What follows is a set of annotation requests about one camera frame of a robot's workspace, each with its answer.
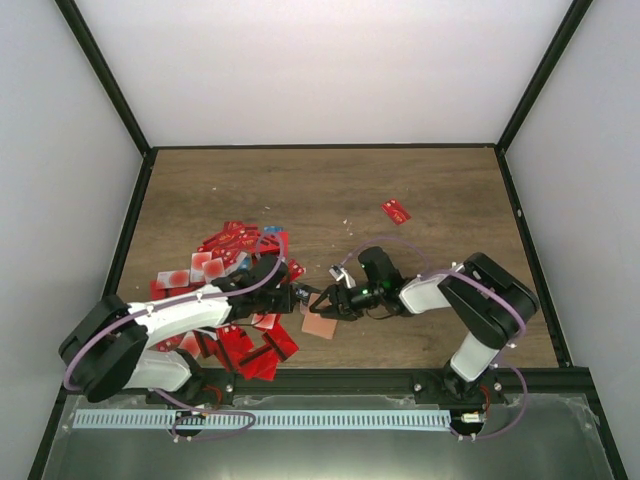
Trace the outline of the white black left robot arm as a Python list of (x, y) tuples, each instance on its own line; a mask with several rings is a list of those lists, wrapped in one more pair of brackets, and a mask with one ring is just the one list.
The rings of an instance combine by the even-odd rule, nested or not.
[(63, 385), (91, 402), (126, 389), (160, 389), (181, 403), (196, 402), (204, 379), (194, 361), (154, 345), (188, 331), (216, 330), (254, 314), (290, 312), (295, 302), (282, 256), (265, 255), (250, 269), (220, 277), (174, 297), (126, 303), (99, 300), (62, 341)]

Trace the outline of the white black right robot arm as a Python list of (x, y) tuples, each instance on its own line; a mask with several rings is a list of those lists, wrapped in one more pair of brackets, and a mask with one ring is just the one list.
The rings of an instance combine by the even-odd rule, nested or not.
[(468, 333), (443, 367), (443, 388), (458, 403), (480, 390), (482, 376), (506, 348), (526, 332), (540, 302), (524, 283), (483, 253), (459, 265), (414, 278), (403, 276), (379, 246), (359, 253), (367, 282), (358, 285), (341, 266), (336, 283), (309, 303), (326, 319), (355, 321), (368, 310), (384, 308), (391, 316), (417, 316), (452, 309)]

